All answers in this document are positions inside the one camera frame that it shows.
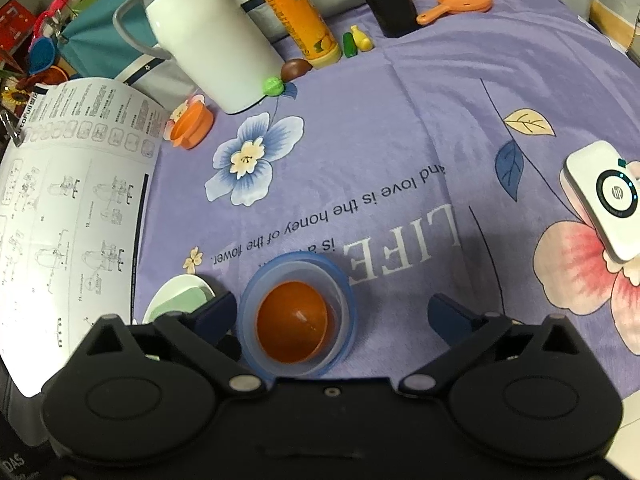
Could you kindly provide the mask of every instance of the white device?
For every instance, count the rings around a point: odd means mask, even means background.
[[[569,155],[563,171],[609,256],[619,263],[638,256],[638,183],[616,149],[608,142],[598,140]]]

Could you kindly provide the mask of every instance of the green toy ball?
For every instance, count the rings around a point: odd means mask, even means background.
[[[284,83],[279,77],[270,77],[262,84],[262,91],[265,95],[277,97],[284,92]]]

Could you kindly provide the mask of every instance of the orange toy cup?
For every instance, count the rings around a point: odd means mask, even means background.
[[[276,286],[260,305],[256,333],[271,359],[294,364],[310,359],[322,348],[329,314],[322,296],[302,282]]]
[[[434,22],[443,14],[450,12],[457,14],[459,12],[487,12],[494,4],[494,0],[438,0],[438,4],[433,9],[427,10],[418,15],[416,21],[420,25],[428,25]]]
[[[170,140],[174,147],[190,150],[204,139],[213,126],[213,113],[203,102],[192,103],[171,130]]]

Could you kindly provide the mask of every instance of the purple tablecloth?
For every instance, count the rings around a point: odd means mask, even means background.
[[[426,316],[443,292],[523,322],[566,313],[620,393],[640,388],[640,258],[608,260],[559,177],[597,139],[640,158],[640,70],[559,0],[495,0],[398,40],[368,7],[330,26],[354,23],[373,51],[220,113],[194,150],[162,147],[136,319],[195,246],[197,273],[237,297],[260,264],[311,249],[358,302],[331,376],[397,380],[445,351]],[[299,56],[289,38],[278,48]]]

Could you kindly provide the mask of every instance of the green toy vegetable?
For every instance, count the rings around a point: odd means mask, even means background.
[[[353,57],[358,55],[358,47],[353,39],[353,34],[345,32],[342,35],[342,51],[346,57]]]

